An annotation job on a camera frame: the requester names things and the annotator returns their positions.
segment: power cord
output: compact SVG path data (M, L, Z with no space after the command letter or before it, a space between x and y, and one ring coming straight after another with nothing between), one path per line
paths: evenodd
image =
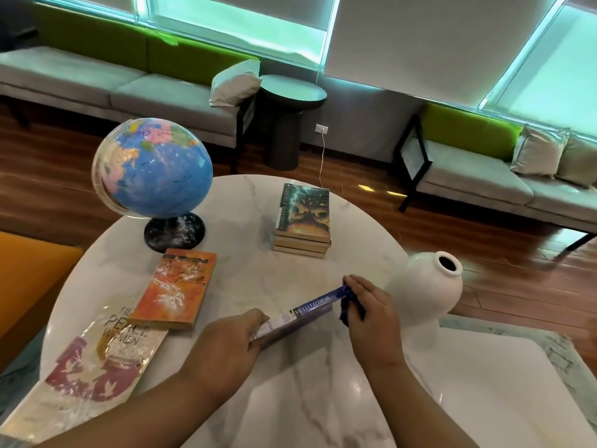
M321 151L321 167L319 168L319 187L324 188L324 185L321 183L321 171L324 169L324 152L325 152L325 138L324 138L323 134L321 134L321 141L324 142L324 150Z

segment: green backrest cushion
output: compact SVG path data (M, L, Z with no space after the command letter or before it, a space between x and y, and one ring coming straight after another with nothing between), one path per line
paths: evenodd
M427 140L476 152L504 162L512 160L522 126L475 113L427 104L421 122Z
M33 10L45 45L148 72L143 29L41 3Z
M159 31L148 32L147 60L154 74L211 86L215 75L247 59L257 58Z

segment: map on globe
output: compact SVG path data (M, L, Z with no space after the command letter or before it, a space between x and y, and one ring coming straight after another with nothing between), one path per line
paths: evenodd
M130 120L100 145L97 167L110 199L145 217L193 210L207 195L213 165L186 128L163 119Z

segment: electrical outlet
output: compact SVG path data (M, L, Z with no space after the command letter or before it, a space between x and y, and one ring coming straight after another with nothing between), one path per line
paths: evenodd
M315 132L318 134L326 134L328 132L328 127L324 125L315 124Z

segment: hand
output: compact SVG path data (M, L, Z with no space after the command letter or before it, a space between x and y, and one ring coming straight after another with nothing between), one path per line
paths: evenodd
M350 302L348 327L352 350L363 371L404 366L400 321L392 307L390 294L379 289L371 281L356 275L344 277L367 313L361 320L356 305Z
M269 318L258 309L218 319L205 327L178 375L219 408L241 387L261 346L251 336Z

